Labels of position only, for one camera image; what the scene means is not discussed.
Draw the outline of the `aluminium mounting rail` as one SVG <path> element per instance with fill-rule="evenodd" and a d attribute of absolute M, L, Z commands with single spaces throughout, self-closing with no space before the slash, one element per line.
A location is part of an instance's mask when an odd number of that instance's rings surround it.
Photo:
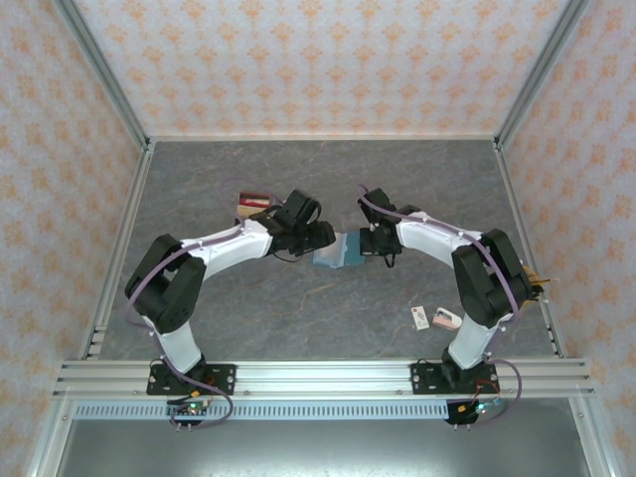
<path fill-rule="evenodd" d="M 235 399 L 415 398 L 411 359 L 362 361 L 237 361 Z M 496 366 L 499 396 L 595 398 L 599 385 L 583 359 L 512 359 Z M 150 364 L 66 361 L 55 398 L 145 398 Z"/>

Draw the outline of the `pink stapler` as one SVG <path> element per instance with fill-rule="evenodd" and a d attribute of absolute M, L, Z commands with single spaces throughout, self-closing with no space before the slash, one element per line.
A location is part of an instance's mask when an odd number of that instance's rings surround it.
<path fill-rule="evenodd" d="M 432 324 L 453 331 L 461 326 L 461 319 L 449 310 L 438 307 L 433 315 Z"/>

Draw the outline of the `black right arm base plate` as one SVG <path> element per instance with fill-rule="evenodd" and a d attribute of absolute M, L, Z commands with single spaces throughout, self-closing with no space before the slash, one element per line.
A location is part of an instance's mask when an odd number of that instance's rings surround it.
<path fill-rule="evenodd" d="M 452 363 L 416 362 L 409 370 L 415 395 L 497 394 L 500 391 L 494 365 L 481 363 L 469 370 L 461 370 Z"/>

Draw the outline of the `aluminium table edge rail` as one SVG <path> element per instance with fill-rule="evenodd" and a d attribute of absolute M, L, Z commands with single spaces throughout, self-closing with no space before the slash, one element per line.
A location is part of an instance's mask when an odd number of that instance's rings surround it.
<path fill-rule="evenodd" d="M 117 233 L 112 243 L 102 287 L 93 307 L 93 311 L 89 315 L 87 327 L 82 337 L 78 354 L 78 358 L 81 361 L 85 361 L 87 358 L 97 358 L 100 353 L 100 346 L 97 346 L 98 350 L 96 352 L 90 350 L 93 346 L 93 337 L 95 334 L 103 334 L 107 328 L 155 144 L 155 141 L 149 140 L 143 146 L 134 169 L 132 181 L 119 220 Z"/>
<path fill-rule="evenodd" d="M 510 168 L 506 162 L 503 147 L 499 144 L 497 138 L 492 139 L 492 146 L 499 166 L 499 170 L 502 175 L 508 199 L 510 201 L 516 227 L 520 236 L 520 241 L 524 251 L 524 263 L 528 265 L 540 278 L 557 278 L 554 275 L 546 275 L 535 257 L 531 236 L 526 226 L 521 203 L 515 191 Z M 549 294 L 549 286 L 554 284 L 556 284 L 556 282 L 549 283 L 543 286 L 544 292 L 540 294 L 540 297 L 534 304 L 534 307 L 538 307 L 542 312 L 542 316 L 546 324 L 547 333 L 549 335 L 549 338 L 551 339 L 554 353 L 559 359 L 563 359 L 567 357 L 567 350 L 565 348 L 563 335 L 559 327 L 559 323 L 554 314 L 554 307 Z"/>

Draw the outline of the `teal card holder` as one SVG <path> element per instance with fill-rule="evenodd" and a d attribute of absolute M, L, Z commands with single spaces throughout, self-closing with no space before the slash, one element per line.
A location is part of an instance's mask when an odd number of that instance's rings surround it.
<path fill-rule="evenodd" d="M 345 234 L 335 233 L 336 240 L 312 253 L 311 261 L 314 265 L 333 269 L 358 266 L 366 259 L 360 252 L 360 233 L 358 231 Z"/>

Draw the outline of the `grey metal shelf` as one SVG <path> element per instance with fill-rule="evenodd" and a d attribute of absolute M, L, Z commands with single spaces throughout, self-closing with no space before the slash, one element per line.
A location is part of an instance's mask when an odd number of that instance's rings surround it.
<path fill-rule="evenodd" d="M 159 421 L 73 424 L 56 477 L 590 477 L 576 431 L 511 419 L 234 421 L 181 431 Z"/>

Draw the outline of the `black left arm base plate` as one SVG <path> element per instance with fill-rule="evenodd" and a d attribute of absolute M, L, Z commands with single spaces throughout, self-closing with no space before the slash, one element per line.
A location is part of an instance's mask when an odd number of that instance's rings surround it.
<path fill-rule="evenodd" d="M 187 373 L 187 376 L 204 385 L 215 387 L 231 396 L 236 383 L 237 366 L 233 364 L 209 364 L 197 366 Z M 196 388 L 193 384 L 175 376 L 168 365 L 154 362 L 150 365 L 146 393 L 149 396 L 182 397 L 194 390 L 200 394 L 209 395 L 206 389 Z"/>

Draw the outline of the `aluminium frame post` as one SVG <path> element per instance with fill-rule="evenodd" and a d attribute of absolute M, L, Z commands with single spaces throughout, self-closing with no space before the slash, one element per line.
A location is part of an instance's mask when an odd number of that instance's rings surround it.
<path fill-rule="evenodd" d="M 615 477 L 613 465 L 607 457 L 600 427 L 594 416 L 591 398 L 568 399 L 590 477 Z"/>
<path fill-rule="evenodd" d="M 496 151 L 503 151 L 513 138 L 589 2 L 590 0 L 567 0 L 499 132 L 493 136 Z"/>
<path fill-rule="evenodd" d="M 134 143 L 145 150 L 150 142 L 149 136 L 91 31 L 77 1 L 52 0 L 52 2 L 78 41 L 79 48 L 103 86 L 127 132 Z"/>
<path fill-rule="evenodd" d="M 26 477 L 56 477 L 71 431 L 77 403 L 53 400 L 37 440 Z"/>

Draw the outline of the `yellow pen cup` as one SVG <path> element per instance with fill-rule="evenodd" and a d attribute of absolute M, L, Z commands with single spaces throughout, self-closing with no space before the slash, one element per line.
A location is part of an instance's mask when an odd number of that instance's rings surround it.
<path fill-rule="evenodd" d="M 539 276 L 528 266 L 523 265 L 522 285 L 527 301 L 537 301 L 544 291 L 543 284 Z"/>

